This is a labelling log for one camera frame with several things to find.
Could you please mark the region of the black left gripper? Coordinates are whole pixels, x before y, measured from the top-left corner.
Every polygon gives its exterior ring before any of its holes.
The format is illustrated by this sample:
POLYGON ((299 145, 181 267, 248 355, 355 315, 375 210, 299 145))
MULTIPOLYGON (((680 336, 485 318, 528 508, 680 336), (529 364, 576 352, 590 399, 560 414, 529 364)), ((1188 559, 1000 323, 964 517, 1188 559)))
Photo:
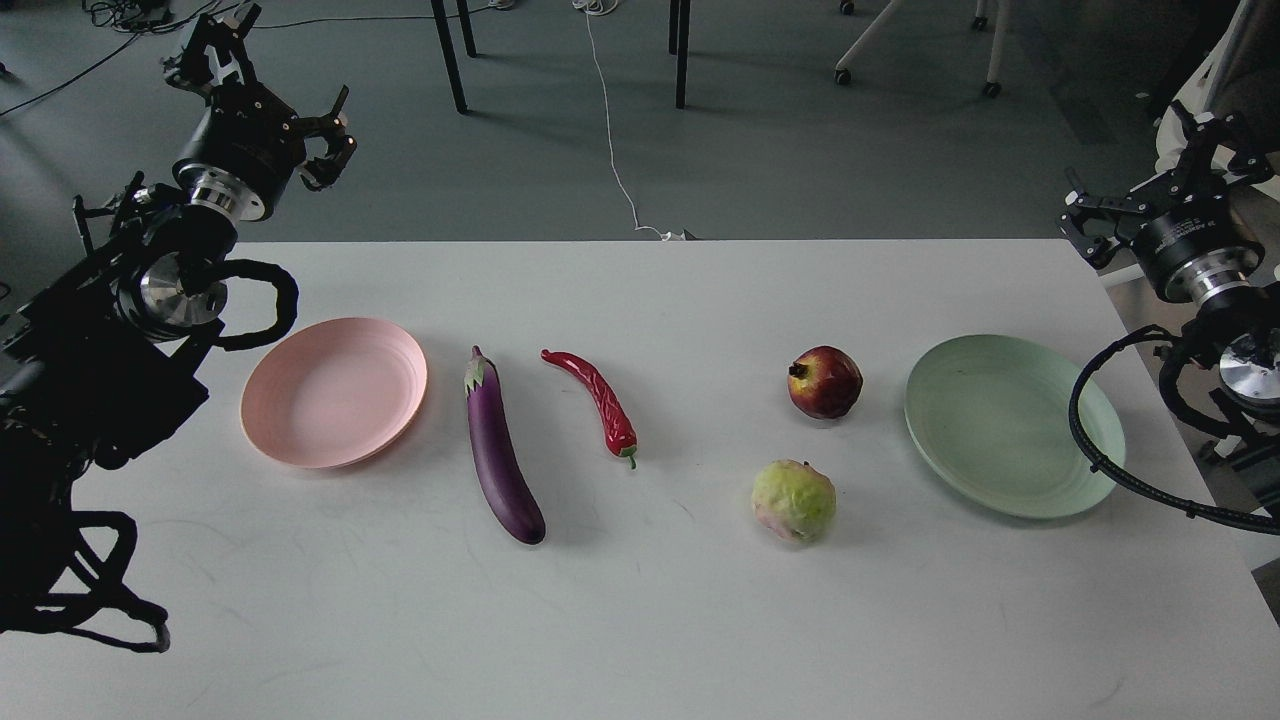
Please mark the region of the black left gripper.
POLYGON ((342 85, 329 113, 296 119, 294 111, 262 85, 244 40, 261 13, 239 3, 228 17, 204 13, 187 26, 175 55, 163 61, 166 85, 206 99, 196 131, 173 165, 174 179, 192 191, 200 181, 239 186, 243 222, 273 215, 300 167, 306 190, 330 188, 357 149, 343 113, 349 87, 342 85), (321 155, 305 159, 305 142, 321 140, 321 155))

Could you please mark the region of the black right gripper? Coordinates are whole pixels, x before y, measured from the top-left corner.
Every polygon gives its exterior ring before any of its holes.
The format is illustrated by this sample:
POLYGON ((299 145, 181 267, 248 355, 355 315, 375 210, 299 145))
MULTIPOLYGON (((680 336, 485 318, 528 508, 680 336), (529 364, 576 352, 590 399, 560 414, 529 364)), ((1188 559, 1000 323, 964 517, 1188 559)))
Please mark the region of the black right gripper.
POLYGON ((1274 165, 1254 146, 1244 117, 1192 114, 1170 105, 1185 140, 1171 169, 1170 196, 1179 201, 1156 217, 1157 204, 1142 192, 1121 197, 1092 193, 1074 168, 1059 231, 1094 270, 1132 250, 1157 297, 1170 304, 1206 304, 1248 287, 1263 260, 1262 245, 1233 218, 1228 195, 1275 178, 1274 165))

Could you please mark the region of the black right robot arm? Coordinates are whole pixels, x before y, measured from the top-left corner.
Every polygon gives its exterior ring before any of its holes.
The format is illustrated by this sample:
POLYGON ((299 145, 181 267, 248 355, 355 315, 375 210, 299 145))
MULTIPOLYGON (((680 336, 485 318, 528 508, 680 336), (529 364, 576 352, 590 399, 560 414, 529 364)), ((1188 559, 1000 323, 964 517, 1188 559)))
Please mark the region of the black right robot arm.
POLYGON ((1082 420, 1092 375, 1124 348, 1151 343, 1160 360, 1158 393, 1180 423, 1242 441, 1247 457, 1277 455, 1277 436, 1260 429, 1277 424, 1277 286, 1251 282, 1265 250, 1236 227, 1230 208, 1234 188, 1270 181, 1274 168, 1242 114, 1194 114, 1180 101, 1170 109, 1185 141, 1172 168, 1120 197, 1091 193, 1069 172, 1059 229, 1096 269, 1130 251, 1160 301, 1193 304, 1196 315, 1179 332, 1144 325, 1096 354, 1070 391, 1068 427, 1089 471, 1190 519, 1276 536, 1276 518, 1180 498, 1134 477, 1094 443, 1082 420))

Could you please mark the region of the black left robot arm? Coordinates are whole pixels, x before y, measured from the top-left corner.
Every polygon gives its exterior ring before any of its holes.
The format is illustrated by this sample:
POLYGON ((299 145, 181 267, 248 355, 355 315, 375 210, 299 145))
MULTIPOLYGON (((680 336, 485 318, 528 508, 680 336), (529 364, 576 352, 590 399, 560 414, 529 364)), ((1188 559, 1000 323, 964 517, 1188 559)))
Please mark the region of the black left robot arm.
POLYGON ((113 201, 73 204, 86 255, 19 310, 4 340, 1 626, 78 635, 137 653, 169 648, 168 614, 125 573, 133 518, 76 510, 91 468, 123 468, 172 438, 207 401, 197 370, 284 338, 300 288, 283 268, 230 254, 243 223, 266 220, 292 178, 333 186, 356 150, 343 117, 302 117, 259 77, 244 41, 260 5, 192 19, 165 81, 205 110, 172 184, 137 173, 113 201))

